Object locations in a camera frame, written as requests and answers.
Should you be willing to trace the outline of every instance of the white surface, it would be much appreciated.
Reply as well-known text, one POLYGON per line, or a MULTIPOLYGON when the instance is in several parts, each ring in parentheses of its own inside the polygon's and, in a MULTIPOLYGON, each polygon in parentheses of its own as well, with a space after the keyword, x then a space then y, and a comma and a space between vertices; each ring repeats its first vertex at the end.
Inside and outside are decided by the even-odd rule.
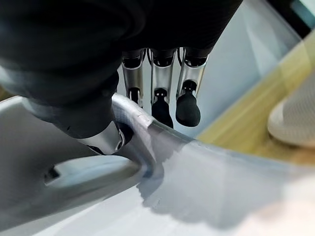
MULTIPOLYGON (((300 38, 264 0, 244 0, 211 52, 199 93, 202 118, 195 128, 175 120, 180 67, 175 60, 170 110, 174 128, 190 137, 202 132, 290 51, 300 38)), ((120 68, 119 94, 125 95, 120 68)), ((144 62, 144 107, 150 113, 151 67, 144 62)))
POLYGON ((300 0, 312 13, 315 15, 315 1, 314 0, 300 0))
POLYGON ((42 181, 33 174, 41 165, 47 167, 67 155, 69 159, 80 156, 85 149, 51 124, 30 116, 20 98, 0 103, 0 132, 4 134, 0 139, 0 223, 7 226, 16 219, 31 220, 38 217, 41 207, 56 213, 0 232, 1 236, 315 235, 313 168, 207 146, 160 127, 122 96, 115 95, 113 102, 118 120, 135 130, 121 155, 137 160, 142 168, 134 175, 122 175, 117 182, 111 178, 111 191, 108 183, 102 186, 101 182, 97 191, 88 188, 74 194, 78 189, 69 189, 72 205, 67 211, 58 209, 60 201, 51 202, 43 194, 49 187, 29 191, 42 181), (21 173, 22 186, 13 181, 21 173), (28 180, 33 185, 24 184, 28 180), (28 214, 22 214, 13 200, 27 203, 32 199, 27 194, 47 201, 27 205, 28 214), (4 205, 6 197, 12 202, 4 205))

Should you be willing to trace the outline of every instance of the wooden table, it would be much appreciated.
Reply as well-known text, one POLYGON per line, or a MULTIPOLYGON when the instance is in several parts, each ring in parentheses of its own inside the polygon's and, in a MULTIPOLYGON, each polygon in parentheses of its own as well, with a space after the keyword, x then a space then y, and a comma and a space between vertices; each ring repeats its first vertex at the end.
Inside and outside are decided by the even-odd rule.
POLYGON ((198 137, 199 140, 242 153, 315 165, 315 149, 282 144, 270 137, 266 126, 272 109, 313 71, 315 31, 298 44, 266 78, 212 123, 198 137))

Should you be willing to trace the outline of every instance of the white wall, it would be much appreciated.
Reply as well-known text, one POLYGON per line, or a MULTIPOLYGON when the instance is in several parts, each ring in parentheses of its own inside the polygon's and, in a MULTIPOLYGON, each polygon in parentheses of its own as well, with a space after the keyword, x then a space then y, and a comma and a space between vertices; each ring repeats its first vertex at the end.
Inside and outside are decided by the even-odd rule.
MULTIPOLYGON (((244 0, 210 54, 198 95, 201 122, 195 128, 175 120, 175 91, 180 67, 175 61, 170 103, 174 128, 195 137, 249 88, 274 68, 300 38, 264 0, 244 0)), ((125 94, 119 69, 118 93, 125 94)), ((151 67, 145 60, 144 108, 150 113, 151 67)))

